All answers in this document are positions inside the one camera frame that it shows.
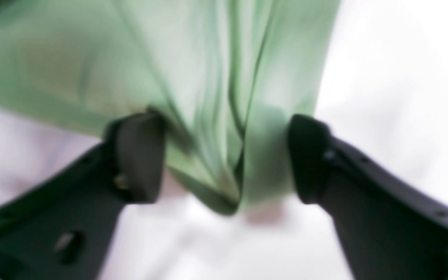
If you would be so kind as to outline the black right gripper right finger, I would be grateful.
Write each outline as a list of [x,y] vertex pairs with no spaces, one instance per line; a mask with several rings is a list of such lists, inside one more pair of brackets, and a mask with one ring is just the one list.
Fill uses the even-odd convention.
[[448,280],[448,206],[397,179],[329,128],[288,128],[296,192],[331,216],[356,280]]

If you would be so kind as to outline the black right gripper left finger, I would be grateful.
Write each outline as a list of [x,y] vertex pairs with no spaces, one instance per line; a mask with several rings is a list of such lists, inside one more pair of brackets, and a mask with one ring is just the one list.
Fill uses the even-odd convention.
[[128,204],[156,202],[166,133],[156,113],[111,123],[103,142],[0,206],[0,280],[94,280]]

